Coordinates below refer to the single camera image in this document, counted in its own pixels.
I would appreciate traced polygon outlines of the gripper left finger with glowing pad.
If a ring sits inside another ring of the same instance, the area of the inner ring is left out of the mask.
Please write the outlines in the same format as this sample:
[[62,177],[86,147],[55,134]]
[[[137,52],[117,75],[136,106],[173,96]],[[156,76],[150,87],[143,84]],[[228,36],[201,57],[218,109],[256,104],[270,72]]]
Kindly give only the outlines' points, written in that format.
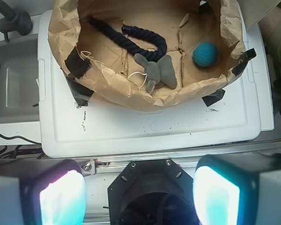
[[81,225],[86,181],[73,159],[0,159],[0,225]]

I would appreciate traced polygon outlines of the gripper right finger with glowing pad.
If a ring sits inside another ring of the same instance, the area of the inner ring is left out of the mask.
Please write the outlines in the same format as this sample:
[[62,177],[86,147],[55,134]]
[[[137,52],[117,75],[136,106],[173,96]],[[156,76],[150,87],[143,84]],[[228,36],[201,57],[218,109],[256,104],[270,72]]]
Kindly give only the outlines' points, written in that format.
[[204,155],[193,199],[203,225],[281,225],[281,153]]

